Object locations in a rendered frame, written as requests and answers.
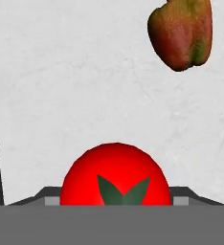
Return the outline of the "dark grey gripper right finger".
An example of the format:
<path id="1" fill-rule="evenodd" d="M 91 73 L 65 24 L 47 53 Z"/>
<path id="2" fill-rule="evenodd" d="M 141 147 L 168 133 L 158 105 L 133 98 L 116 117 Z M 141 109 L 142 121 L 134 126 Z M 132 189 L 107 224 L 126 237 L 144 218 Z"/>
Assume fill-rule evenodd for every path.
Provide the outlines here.
<path id="1" fill-rule="evenodd" d="M 171 204 L 173 206 L 222 206 L 222 203 L 199 196 L 189 187 L 170 187 Z"/>

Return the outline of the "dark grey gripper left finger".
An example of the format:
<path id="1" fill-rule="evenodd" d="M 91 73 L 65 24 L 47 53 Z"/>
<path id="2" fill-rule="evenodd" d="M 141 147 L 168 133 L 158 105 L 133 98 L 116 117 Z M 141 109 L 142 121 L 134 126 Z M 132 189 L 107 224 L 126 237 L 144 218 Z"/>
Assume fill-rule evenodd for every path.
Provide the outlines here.
<path id="1" fill-rule="evenodd" d="M 35 196 L 12 203 L 13 206 L 58 206 L 61 187 L 44 187 Z"/>

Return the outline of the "red tomato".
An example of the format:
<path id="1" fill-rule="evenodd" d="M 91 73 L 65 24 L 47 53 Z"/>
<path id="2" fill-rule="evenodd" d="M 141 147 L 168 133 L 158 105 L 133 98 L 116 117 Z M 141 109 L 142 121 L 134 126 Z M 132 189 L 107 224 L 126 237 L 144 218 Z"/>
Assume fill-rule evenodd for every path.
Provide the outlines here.
<path id="1" fill-rule="evenodd" d="M 120 143 L 104 144 L 81 155 L 64 178 L 60 205 L 103 206 L 101 176 L 125 195 L 149 177 L 142 205 L 171 205 L 168 182 L 157 163 L 141 149 Z"/>

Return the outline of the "red green bell pepper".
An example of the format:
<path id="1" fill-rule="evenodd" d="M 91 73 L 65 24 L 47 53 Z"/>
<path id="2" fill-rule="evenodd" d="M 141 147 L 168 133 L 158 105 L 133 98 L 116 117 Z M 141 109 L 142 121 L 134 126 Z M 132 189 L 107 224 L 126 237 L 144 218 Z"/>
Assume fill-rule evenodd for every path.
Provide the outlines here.
<path id="1" fill-rule="evenodd" d="M 203 65 L 213 43 L 211 0 L 167 0 L 147 20 L 151 45 L 173 71 Z"/>

